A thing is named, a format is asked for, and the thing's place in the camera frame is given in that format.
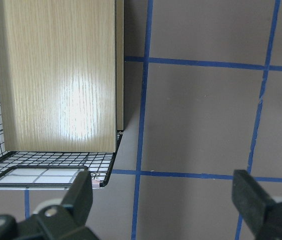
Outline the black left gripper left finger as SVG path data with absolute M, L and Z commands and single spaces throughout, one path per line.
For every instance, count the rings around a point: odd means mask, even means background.
M 92 204 L 91 173 L 88 170 L 80 171 L 61 201 L 61 206 L 70 213 L 78 225 L 83 226 L 87 222 Z

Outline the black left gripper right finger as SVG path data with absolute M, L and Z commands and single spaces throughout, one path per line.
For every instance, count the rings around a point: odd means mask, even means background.
M 276 205 L 274 199 L 243 169 L 233 172 L 231 199 L 253 236 L 259 234 L 268 212 Z

